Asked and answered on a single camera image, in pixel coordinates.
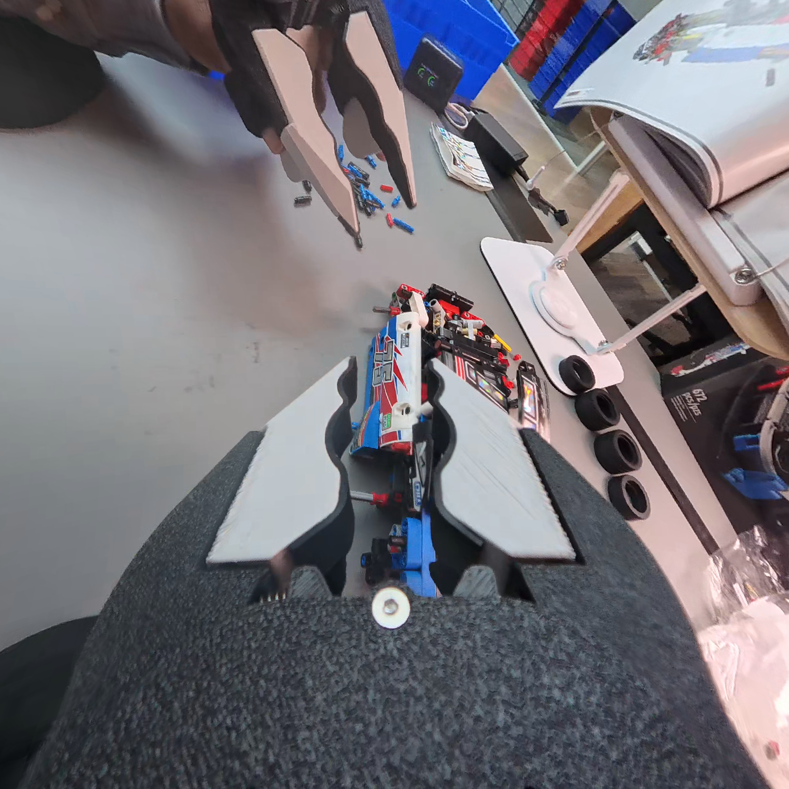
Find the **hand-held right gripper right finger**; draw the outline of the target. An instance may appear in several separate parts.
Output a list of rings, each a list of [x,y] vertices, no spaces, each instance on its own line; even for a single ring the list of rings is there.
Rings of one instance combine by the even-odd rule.
[[[516,423],[439,360],[427,363],[431,412],[431,578],[455,593],[488,567],[498,593],[526,593],[519,564],[572,564],[577,548]]]

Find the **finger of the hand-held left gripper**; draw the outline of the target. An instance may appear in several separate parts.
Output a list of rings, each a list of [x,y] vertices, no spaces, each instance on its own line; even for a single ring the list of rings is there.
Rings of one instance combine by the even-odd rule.
[[[288,173],[310,181],[355,246],[361,247],[353,187],[341,168],[335,138],[315,101],[314,78],[323,55],[319,29],[289,28],[281,32],[260,28],[251,36],[285,114],[280,140],[289,162]]]
[[[385,9],[331,9],[328,86],[342,115],[345,149],[381,154],[409,208],[417,205],[399,60]]]

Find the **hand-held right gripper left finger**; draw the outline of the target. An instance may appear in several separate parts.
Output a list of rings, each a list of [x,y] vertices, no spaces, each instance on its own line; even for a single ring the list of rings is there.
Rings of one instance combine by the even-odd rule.
[[[342,456],[357,393],[358,362],[345,357],[266,423],[206,567],[262,567],[285,553],[293,568],[316,567],[330,593],[343,592],[354,512]]]

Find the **pile of blue black pins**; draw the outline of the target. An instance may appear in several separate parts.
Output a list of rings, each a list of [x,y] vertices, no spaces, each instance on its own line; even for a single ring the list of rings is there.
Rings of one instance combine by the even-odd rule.
[[[404,204],[402,194],[389,183],[382,182],[375,185],[371,180],[371,172],[385,161],[383,154],[366,155],[364,165],[360,165],[346,153],[345,144],[340,143],[338,155],[341,172],[350,184],[358,216],[371,219],[380,215],[390,229],[398,229],[409,235],[414,235],[413,225],[395,215],[395,210]]]

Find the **toy brick race car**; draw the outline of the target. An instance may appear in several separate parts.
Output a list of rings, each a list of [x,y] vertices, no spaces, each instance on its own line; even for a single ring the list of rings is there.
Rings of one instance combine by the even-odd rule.
[[[427,291],[402,283],[368,352],[364,409],[353,423],[350,455],[382,459],[391,467],[391,491],[352,491],[355,502],[399,516],[388,536],[372,540],[360,559],[368,586],[398,581],[420,597],[440,590],[431,575],[436,552],[431,537],[431,404],[426,363],[444,363],[461,381],[508,411],[515,383],[508,376],[511,348],[474,313],[472,300],[431,284]]]

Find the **instruction booklet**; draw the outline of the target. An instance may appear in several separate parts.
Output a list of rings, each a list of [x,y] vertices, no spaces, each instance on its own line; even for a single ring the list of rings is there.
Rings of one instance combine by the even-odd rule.
[[[557,109],[614,111],[606,131],[739,306],[787,326],[787,2],[661,2]]]

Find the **person's left forearm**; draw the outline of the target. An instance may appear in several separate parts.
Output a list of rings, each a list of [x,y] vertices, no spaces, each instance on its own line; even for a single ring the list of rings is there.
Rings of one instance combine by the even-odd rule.
[[[185,69],[203,67],[176,41],[161,1],[2,1],[1,15],[112,57],[139,54]]]

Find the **grey desk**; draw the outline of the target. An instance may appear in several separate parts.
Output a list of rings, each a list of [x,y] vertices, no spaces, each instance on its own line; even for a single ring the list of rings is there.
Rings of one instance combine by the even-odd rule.
[[[99,613],[249,431],[366,353],[401,283],[471,298],[539,366],[481,255],[509,238],[404,97],[418,205],[361,222],[250,135],[223,85],[128,55],[60,125],[2,133],[2,648]]]

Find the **person's left hand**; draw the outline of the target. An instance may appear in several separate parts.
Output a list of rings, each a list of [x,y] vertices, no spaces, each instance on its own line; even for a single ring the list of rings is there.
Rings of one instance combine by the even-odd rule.
[[[286,118],[252,33],[277,29],[272,2],[165,1],[166,26],[194,64],[221,73],[247,130],[280,155]]]

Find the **black charger with green lights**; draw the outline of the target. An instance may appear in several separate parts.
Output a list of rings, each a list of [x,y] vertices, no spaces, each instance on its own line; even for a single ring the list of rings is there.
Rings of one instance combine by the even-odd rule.
[[[436,114],[444,113],[464,75],[465,65],[435,37],[421,38],[404,75],[406,90]]]

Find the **blue plastic crate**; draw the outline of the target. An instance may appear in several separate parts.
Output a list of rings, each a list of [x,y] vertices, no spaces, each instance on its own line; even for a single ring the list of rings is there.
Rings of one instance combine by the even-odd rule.
[[[385,1],[401,67],[412,61],[419,42],[431,36],[461,59],[492,72],[518,40],[491,2]]]

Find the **black stickered toy panel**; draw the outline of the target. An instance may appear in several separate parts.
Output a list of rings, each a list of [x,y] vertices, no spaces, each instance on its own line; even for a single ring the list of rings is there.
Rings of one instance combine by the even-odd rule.
[[[516,371],[517,421],[550,442],[550,405],[547,387],[531,363],[520,360]]]

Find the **sticker sheet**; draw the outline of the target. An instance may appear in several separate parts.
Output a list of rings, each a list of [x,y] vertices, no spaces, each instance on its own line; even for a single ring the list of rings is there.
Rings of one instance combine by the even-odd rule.
[[[432,123],[430,136],[449,178],[478,192],[491,192],[493,183],[474,143]]]

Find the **black toy tyre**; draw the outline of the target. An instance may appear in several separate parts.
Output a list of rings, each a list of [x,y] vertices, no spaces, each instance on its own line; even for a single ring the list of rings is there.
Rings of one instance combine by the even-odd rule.
[[[588,361],[576,354],[558,363],[558,374],[572,395],[581,395],[596,387],[597,379]]]
[[[622,429],[597,434],[593,452],[601,467],[612,476],[629,474],[642,467],[643,459],[637,442]]]
[[[620,412],[606,389],[595,388],[578,394],[574,399],[576,416],[591,432],[614,429],[620,421]]]
[[[646,489],[630,474],[610,476],[607,480],[607,496],[626,521],[645,520],[651,514]]]

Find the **black power adapter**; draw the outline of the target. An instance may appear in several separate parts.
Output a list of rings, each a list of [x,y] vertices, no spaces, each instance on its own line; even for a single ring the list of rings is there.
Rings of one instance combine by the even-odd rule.
[[[473,143],[484,163],[490,164],[503,177],[523,173],[528,155],[523,146],[485,111],[472,113],[465,130],[468,141]]]

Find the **stack of red blue crates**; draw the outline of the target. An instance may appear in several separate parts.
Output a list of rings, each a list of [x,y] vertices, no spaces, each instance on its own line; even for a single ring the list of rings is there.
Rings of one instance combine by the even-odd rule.
[[[558,109],[570,85],[636,23],[617,1],[537,2],[518,26],[509,67],[525,80],[538,111],[558,122],[579,108]]]

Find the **white book stand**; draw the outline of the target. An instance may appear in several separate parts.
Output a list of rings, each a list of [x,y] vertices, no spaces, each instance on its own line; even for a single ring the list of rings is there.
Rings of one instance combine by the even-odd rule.
[[[480,250],[556,389],[572,394],[559,366],[573,356],[602,388],[623,382],[618,352],[657,323],[710,295],[735,334],[770,357],[787,360],[787,172],[712,210],[704,207],[645,125],[611,118],[602,137],[623,169],[557,251],[483,238]],[[567,274],[570,255],[625,187],[635,185],[676,242],[697,283],[617,339],[608,339]]]

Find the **black toy car box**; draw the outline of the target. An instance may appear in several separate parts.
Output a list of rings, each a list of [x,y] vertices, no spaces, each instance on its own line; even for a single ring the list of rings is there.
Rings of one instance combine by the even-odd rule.
[[[737,533],[788,527],[788,363],[737,337],[668,365],[664,402]]]

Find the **dark round object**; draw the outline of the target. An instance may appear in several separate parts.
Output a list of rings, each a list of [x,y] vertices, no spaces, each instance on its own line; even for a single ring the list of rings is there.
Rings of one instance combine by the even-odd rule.
[[[1,129],[63,122],[96,99],[106,77],[93,50],[21,17],[1,20]]]

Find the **clear plastic bag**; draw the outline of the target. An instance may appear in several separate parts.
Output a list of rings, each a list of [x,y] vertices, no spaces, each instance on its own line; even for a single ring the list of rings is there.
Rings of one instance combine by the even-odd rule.
[[[701,654],[735,732],[770,787],[788,787],[787,539],[762,526],[709,558]]]

